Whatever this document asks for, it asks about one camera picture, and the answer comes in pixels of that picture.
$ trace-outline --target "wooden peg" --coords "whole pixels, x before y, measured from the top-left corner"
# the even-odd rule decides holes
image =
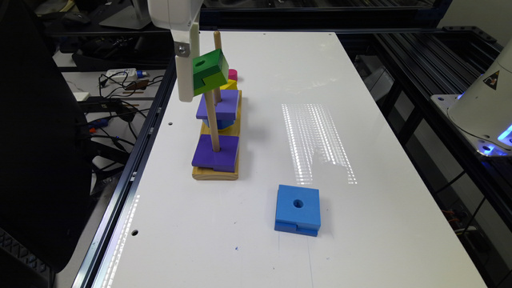
[[[222,101],[222,99],[221,99],[221,87],[217,87],[217,88],[214,89],[214,98],[215,98],[215,101],[214,101],[215,105],[217,105],[217,103]]]
[[[222,49],[221,33],[218,31],[214,32],[215,49]]]
[[[211,145],[214,152],[221,150],[218,143],[217,115],[215,115],[214,93],[212,90],[205,92],[206,113],[210,124]]]

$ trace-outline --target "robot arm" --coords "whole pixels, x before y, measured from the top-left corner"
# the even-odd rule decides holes
[[[174,39],[179,99],[192,102],[192,60],[199,56],[199,11],[202,0],[148,0],[151,21],[169,29]]]

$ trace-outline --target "pink block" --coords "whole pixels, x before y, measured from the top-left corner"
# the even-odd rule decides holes
[[[230,69],[230,72],[227,75],[228,79],[238,81],[238,72],[235,69]]]

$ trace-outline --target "blue light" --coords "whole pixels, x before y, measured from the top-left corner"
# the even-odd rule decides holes
[[[484,153],[484,154],[489,155],[489,154],[490,154],[490,152],[492,152],[493,150],[494,150],[494,146],[492,146],[492,147],[491,147],[491,148],[489,148],[488,150],[483,151],[483,153]]]
[[[502,141],[505,139],[510,133],[512,133],[512,125],[510,125],[509,129],[505,130],[501,135],[499,135],[498,140]]]

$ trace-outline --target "green block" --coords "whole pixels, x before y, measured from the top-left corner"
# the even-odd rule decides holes
[[[227,83],[229,65],[220,49],[197,57],[194,68],[194,94],[199,95]]]

